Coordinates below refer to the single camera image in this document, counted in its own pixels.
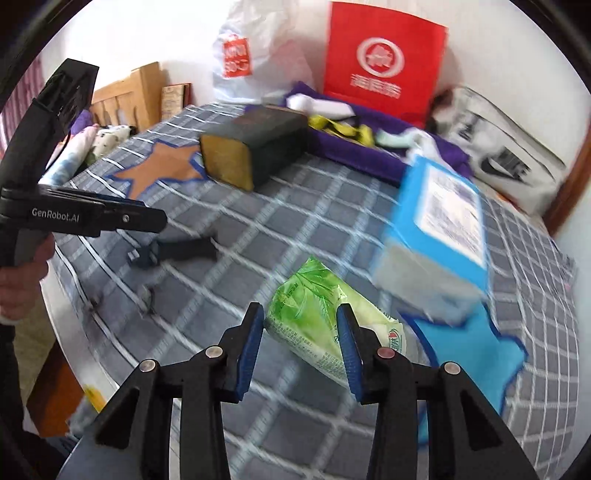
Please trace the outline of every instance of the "blue box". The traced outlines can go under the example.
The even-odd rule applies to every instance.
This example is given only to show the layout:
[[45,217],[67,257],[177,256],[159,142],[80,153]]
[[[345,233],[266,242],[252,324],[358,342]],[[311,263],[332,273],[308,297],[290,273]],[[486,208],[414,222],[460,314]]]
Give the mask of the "blue box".
[[372,269],[377,287],[448,323],[462,321],[486,299],[483,212],[473,183],[416,157],[391,222]]

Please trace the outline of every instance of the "yellow cloth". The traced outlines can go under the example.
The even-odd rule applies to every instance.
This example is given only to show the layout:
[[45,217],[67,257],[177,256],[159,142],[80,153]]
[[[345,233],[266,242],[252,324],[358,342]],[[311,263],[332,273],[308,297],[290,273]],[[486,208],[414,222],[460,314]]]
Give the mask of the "yellow cloth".
[[345,123],[333,122],[321,115],[312,115],[309,117],[308,124],[316,130],[344,138],[364,147],[375,147],[374,133],[367,125],[361,125],[359,128],[355,128]]

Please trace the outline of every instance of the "wooden bed frame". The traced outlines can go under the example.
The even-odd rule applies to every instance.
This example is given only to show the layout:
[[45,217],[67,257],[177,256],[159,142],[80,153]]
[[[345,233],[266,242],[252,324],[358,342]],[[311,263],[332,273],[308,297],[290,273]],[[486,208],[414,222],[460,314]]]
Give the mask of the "wooden bed frame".
[[591,127],[587,132],[577,161],[569,176],[560,187],[556,198],[544,214],[544,223],[548,233],[554,236],[566,219],[573,212],[591,179]]
[[90,111],[101,125],[132,125],[142,132],[160,122],[164,74],[157,61],[95,91]]

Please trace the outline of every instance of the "book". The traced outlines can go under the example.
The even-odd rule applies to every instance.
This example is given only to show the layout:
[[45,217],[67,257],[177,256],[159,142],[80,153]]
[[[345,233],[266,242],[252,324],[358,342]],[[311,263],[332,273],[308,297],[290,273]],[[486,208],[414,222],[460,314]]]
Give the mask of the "book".
[[178,83],[162,88],[161,120],[178,115],[191,102],[191,84]]

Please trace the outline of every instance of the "white wall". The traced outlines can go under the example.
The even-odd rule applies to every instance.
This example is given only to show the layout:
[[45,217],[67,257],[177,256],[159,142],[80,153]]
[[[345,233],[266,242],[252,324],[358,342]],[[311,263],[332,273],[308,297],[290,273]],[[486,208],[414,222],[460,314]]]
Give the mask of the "white wall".
[[[579,345],[591,344],[591,186],[556,235],[558,247],[574,258],[577,278],[574,301],[579,320]],[[591,350],[579,348],[579,406],[571,448],[564,458],[570,464],[591,434]]]
[[[46,77],[66,57],[100,66],[97,86],[159,60],[171,83],[213,99],[211,45],[232,0],[93,0],[42,53]],[[591,97],[545,34],[509,0],[372,0],[449,27],[439,86],[465,82],[571,164]],[[295,36],[322,85],[329,0],[300,0]]]

